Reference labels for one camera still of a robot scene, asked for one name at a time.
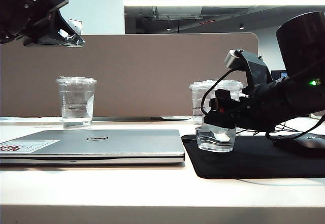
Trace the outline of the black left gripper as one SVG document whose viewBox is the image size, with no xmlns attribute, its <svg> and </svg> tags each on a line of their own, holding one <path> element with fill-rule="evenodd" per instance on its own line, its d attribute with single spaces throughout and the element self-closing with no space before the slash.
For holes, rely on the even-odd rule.
<svg viewBox="0 0 325 224">
<path fill-rule="evenodd" d="M 64 20 L 60 8 L 69 0 L 36 0 L 23 31 L 24 45 L 82 47 L 85 41 Z"/>
</svg>

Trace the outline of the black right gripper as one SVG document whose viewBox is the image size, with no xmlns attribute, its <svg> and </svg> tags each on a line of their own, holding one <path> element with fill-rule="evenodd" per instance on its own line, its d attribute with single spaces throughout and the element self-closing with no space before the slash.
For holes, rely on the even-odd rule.
<svg viewBox="0 0 325 224">
<path fill-rule="evenodd" d="M 205 114 L 204 123 L 226 129 L 234 129 L 236 126 L 250 128 L 245 121 L 251 118 L 255 91 L 256 86 L 244 87 L 244 96 L 236 101 L 231 98 L 229 90 L 217 89 L 215 98 L 209 102 L 210 111 Z"/>
</svg>

